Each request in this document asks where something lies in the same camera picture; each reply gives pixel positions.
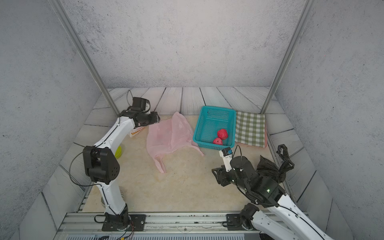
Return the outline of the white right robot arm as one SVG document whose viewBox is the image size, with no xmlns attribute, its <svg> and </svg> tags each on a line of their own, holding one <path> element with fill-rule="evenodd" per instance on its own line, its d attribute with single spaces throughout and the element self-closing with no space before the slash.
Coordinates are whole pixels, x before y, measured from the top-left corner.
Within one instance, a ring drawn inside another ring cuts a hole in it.
<svg viewBox="0 0 384 240">
<path fill-rule="evenodd" d="M 250 203 L 240 214 L 227 219 L 223 226 L 229 230 L 259 230 L 274 240 L 329 240 L 330 236 L 314 224 L 281 187 L 286 173 L 294 168 L 288 148 L 279 145 L 277 154 L 282 160 L 278 167 L 260 157 L 256 168 L 243 155 L 225 148 L 219 151 L 224 164 L 212 169 L 217 183 L 223 187 L 233 184 Z"/>
</svg>

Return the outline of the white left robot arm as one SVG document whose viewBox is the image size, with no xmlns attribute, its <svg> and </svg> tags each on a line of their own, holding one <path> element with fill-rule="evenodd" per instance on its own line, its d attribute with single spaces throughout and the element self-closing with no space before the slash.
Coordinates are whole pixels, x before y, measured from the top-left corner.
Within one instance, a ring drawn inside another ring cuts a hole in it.
<svg viewBox="0 0 384 240">
<path fill-rule="evenodd" d="M 120 113 L 106 135 L 93 146 L 84 148 L 85 173 L 100 190 L 105 204 L 103 231 L 125 231 L 131 225 L 128 206 L 116 182 L 120 172 L 115 156 L 118 147 L 132 130 L 159 121 L 158 113 L 151 112 L 149 100 L 133 97 L 133 104 Z"/>
</svg>

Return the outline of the pink plastic bag apple print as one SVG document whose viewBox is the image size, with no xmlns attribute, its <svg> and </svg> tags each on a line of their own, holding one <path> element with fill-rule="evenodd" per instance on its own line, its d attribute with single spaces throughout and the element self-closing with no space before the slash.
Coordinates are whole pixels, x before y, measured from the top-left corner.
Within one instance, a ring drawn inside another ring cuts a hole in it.
<svg viewBox="0 0 384 240">
<path fill-rule="evenodd" d="M 176 112 L 168 119 L 149 126 L 147 151 L 160 173 L 166 172 L 163 156 L 183 147 L 191 147 L 202 156 L 203 152 L 193 141 L 194 132 L 185 116 Z"/>
</svg>

